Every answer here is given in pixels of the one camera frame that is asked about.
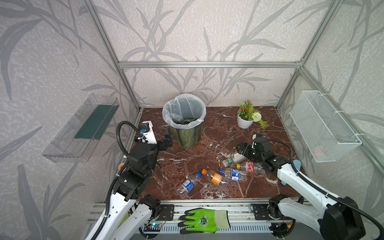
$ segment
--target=light blue object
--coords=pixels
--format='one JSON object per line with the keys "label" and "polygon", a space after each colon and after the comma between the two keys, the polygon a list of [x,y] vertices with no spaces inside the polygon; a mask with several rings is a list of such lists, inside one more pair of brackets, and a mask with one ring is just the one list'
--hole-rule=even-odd
{"label": "light blue object", "polygon": [[301,162],[298,159],[293,160],[293,164],[295,165],[296,169],[300,171],[301,168]]}

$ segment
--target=potted plant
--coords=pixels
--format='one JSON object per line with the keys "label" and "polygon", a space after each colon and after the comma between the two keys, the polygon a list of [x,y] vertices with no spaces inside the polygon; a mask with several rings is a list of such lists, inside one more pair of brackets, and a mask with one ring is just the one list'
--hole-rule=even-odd
{"label": "potted plant", "polygon": [[262,128],[268,127],[268,123],[262,120],[259,110],[256,110],[250,100],[244,101],[237,111],[237,124],[241,128],[249,128],[253,122],[258,122]]}

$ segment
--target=gray floor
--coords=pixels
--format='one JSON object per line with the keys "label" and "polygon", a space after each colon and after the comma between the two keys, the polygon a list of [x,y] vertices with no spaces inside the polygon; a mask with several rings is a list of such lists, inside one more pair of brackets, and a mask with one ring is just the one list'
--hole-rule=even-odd
{"label": "gray floor", "polygon": [[[131,238],[131,240],[143,240],[143,238],[140,234],[135,234]],[[224,233],[216,233],[216,234],[210,234],[210,233],[194,233],[194,234],[160,234],[155,238],[156,240],[192,240],[192,239],[199,239],[199,240],[233,240],[233,239],[244,239],[244,240],[274,240],[276,237],[273,237],[269,233],[242,233],[238,234],[236,238],[234,238],[234,233],[232,234],[224,234]],[[297,240],[297,239],[310,239],[310,240],[322,240],[323,238],[319,233],[314,231],[313,229],[307,227],[306,225],[302,223],[296,223],[295,228],[293,231],[285,237],[286,240]]]}

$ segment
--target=glove logo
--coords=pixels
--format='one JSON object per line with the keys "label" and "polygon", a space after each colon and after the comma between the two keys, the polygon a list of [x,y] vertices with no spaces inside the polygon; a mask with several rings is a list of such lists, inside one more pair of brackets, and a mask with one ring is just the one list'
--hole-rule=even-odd
{"label": "glove logo", "polygon": [[208,218],[204,215],[201,216],[200,218],[200,225],[206,227],[208,226]]}

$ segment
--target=brown marble table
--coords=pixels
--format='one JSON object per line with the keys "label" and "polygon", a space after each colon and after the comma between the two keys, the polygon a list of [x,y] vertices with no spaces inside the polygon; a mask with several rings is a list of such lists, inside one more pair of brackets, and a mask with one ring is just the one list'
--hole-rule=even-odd
{"label": "brown marble table", "polygon": [[[274,107],[260,107],[263,120],[269,126],[262,129],[253,123],[248,129],[237,125],[237,107],[210,107],[204,119],[201,140],[191,148],[180,147],[174,140],[173,146],[159,153],[158,161],[161,170],[155,169],[150,183],[142,193],[142,197],[150,194],[160,200],[179,199],[176,188],[185,177],[201,172],[203,168],[219,172],[223,168],[221,161],[235,152],[235,146],[241,142],[252,143],[252,135],[261,133],[270,139],[276,139],[292,146],[287,133]],[[151,120],[156,139],[163,139],[167,124],[162,118],[161,108],[145,108],[141,121]],[[276,142],[272,142],[273,151],[289,158],[289,150]],[[244,183],[231,182],[228,189],[222,190],[204,179],[189,193],[189,199],[217,198],[262,198],[276,194],[297,197],[299,194],[290,186],[282,185],[281,181],[269,173],[248,176]]]}

